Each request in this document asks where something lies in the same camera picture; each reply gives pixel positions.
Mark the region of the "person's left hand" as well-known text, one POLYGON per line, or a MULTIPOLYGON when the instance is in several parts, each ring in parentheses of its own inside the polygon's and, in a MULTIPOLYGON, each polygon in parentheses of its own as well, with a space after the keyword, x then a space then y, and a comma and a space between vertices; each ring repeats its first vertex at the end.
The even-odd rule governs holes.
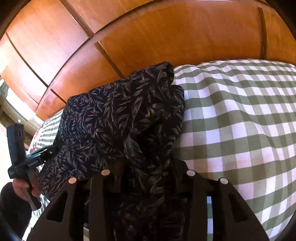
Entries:
MULTIPOLYGON (((37 178, 39 176, 39 170, 36 169, 34 172, 31 172, 31 185, 32 185, 32 195, 35 197, 38 197, 41 195, 41 192, 39 190, 38 184, 37 184, 37 178)), ((15 194, 20 197, 24 201, 29 201, 28 195, 25 193, 25 190, 27 190, 30 185, 28 182, 15 178, 12 182, 13 190, 15 194)))

